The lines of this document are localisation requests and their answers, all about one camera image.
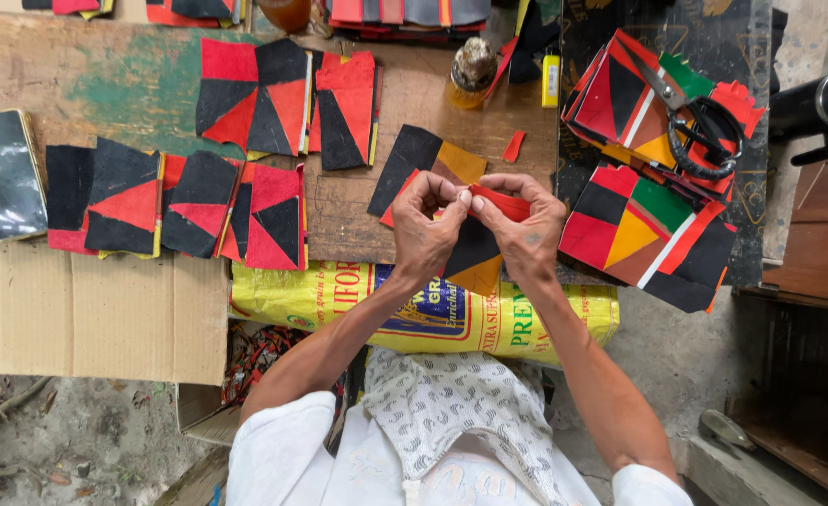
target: cardboard box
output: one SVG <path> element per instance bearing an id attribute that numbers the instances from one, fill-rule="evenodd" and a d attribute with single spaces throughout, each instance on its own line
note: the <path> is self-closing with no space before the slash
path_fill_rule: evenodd
<path id="1" fill-rule="evenodd" d="M 0 374 L 218 385 L 229 262 L 167 253 L 105 260 L 0 243 Z"/>
<path id="2" fill-rule="evenodd" d="M 232 446 L 240 428 L 240 409 L 221 406 L 221 387 L 177 385 L 177 430 L 184 436 Z"/>

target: scissor handle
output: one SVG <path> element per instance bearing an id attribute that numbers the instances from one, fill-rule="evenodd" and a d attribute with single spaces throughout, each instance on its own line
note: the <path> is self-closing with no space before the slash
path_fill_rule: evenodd
<path id="1" fill-rule="evenodd" d="M 679 136 L 677 135 L 678 129 L 683 130 L 684 133 L 687 133 L 690 138 L 695 141 L 699 141 L 702 145 L 708 147 L 708 149 L 713 148 L 714 146 L 711 144 L 715 143 L 719 146 L 721 151 L 728 151 L 720 145 L 718 140 L 705 138 L 696 132 L 690 132 L 686 126 L 686 120 L 679 118 L 676 111 L 667 111 L 667 140 L 669 141 L 670 152 L 673 154 L 673 158 L 677 160 L 677 165 L 682 168 L 684 172 L 695 178 L 716 181 L 717 179 L 726 178 L 736 170 L 736 164 L 738 163 L 739 157 L 745 150 L 745 132 L 742 131 L 741 125 L 739 125 L 739 122 L 736 120 L 735 116 L 733 116 L 732 113 L 723 106 L 723 104 L 714 101 L 710 97 L 697 97 L 692 100 L 688 106 L 695 115 L 695 121 L 699 123 L 699 127 L 703 130 L 706 131 L 708 129 L 704 126 L 703 120 L 700 119 L 701 108 L 699 105 L 711 107 L 716 110 L 728 123 L 733 137 L 736 140 L 736 152 L 723 158 L 723 161 L 720 163 L 720 167 L 717 168 L 704 167 L 703 165 L 693 162 L 693 160 L 689 158 L 686 149 L 683 147 L 683 143 L 679 140 Z"/>

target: stack of leather pieces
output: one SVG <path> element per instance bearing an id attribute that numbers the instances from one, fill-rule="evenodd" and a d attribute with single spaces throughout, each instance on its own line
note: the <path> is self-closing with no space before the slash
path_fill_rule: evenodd
<path id="1" fill-rule="evenodd" d="M 447 42 L 479 36 L 489 8 L 489 0 L 327 0 L 327 20 L 349 39 Z"/>

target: worn green paint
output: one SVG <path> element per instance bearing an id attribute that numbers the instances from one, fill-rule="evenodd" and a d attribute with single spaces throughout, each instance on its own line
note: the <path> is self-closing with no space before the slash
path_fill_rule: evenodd
<path id="1" fill-rule="evenodd" d="M 95 133 L 113 141 L 183 156 L 207 149 L 242 158 L 239 146 L 195 135 L 202 37 L 262 43 L 236 31 L 137 27 L 122 51 L 76 47 L 86 67 L 75 80 L 62 83 L 63 97 L 81 103 Z"/>

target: yellow lighter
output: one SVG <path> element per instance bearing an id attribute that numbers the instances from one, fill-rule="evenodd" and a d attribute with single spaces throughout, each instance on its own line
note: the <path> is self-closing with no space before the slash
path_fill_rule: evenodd
<path id="1" fill-rule="evenodd" d="M 557 107 L 561 72 L 561 54 L 557 48 L 547 48 L 542 59 L 542 106 Z"/>

